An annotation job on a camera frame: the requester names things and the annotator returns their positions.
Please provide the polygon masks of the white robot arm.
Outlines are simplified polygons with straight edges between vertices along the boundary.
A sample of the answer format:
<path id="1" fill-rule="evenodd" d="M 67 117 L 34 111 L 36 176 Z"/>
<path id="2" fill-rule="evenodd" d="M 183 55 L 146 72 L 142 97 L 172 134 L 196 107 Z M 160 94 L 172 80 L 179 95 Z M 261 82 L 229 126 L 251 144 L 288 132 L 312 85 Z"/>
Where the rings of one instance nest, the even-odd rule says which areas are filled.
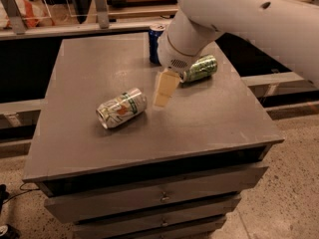
<path id="1" fill-rule="evenodd" d="M 177 0 L 159 37 L 160 64 L 190 68 L 222 34 L 238 36 L 319 87 L 319 6 L 295 0 Z"/>

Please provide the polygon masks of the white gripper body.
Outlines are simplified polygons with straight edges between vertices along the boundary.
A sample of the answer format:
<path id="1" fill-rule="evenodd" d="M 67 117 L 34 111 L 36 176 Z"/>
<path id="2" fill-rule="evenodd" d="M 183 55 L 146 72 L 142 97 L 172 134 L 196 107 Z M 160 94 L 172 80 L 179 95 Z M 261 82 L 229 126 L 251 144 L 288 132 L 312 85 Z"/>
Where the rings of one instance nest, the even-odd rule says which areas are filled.
<path id="1" fill-rule="evenodd" d="M 187 71 L 199 58 L 200 51 L 194 55 L 186 55 L 178 51 L 169 41 L 167 33 L 163 33 L 158 39 L 158 58 L 160 64 L 169 70 L 182 73 Z"/>

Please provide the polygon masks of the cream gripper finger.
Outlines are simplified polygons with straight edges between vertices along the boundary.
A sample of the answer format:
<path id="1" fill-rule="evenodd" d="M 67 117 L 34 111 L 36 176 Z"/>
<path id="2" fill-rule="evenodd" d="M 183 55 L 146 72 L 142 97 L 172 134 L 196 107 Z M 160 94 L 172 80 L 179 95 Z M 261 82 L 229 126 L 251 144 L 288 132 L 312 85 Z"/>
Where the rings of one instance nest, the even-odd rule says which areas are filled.
<path id="1" fill-rule="evenodd" d="M 154 105 L 165 107 L 180 83 L 179 73 L 165 69 L 159 73 L 156 80 Z"/>

